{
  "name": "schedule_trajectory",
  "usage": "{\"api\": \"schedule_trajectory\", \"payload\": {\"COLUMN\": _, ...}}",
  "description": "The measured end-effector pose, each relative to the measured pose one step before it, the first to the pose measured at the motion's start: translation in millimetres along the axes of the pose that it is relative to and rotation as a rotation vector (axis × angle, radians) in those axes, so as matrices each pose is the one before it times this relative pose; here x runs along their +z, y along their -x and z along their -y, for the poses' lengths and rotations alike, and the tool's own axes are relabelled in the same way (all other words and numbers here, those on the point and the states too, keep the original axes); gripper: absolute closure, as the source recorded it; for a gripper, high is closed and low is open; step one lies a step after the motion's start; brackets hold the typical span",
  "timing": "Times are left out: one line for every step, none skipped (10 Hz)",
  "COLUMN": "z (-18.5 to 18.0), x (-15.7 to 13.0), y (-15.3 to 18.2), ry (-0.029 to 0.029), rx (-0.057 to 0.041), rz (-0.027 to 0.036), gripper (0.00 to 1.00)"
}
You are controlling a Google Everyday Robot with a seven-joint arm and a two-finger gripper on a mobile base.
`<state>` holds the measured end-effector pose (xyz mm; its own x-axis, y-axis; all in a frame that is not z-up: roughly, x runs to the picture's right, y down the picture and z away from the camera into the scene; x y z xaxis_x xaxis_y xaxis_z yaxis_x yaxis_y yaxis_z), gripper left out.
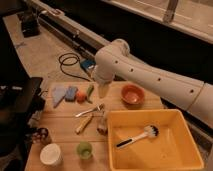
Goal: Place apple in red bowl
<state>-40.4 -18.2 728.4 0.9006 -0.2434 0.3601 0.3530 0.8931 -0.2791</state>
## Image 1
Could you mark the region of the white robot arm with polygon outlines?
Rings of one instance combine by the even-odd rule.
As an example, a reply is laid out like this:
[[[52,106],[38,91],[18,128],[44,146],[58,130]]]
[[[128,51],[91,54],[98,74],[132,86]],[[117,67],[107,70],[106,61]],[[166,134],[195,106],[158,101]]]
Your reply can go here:
[[[213,128],[213,85],[138,62],[130,57],[123,39],[116,39],[95,54],[94,80],[109,84],[114,76],[135,82]]]

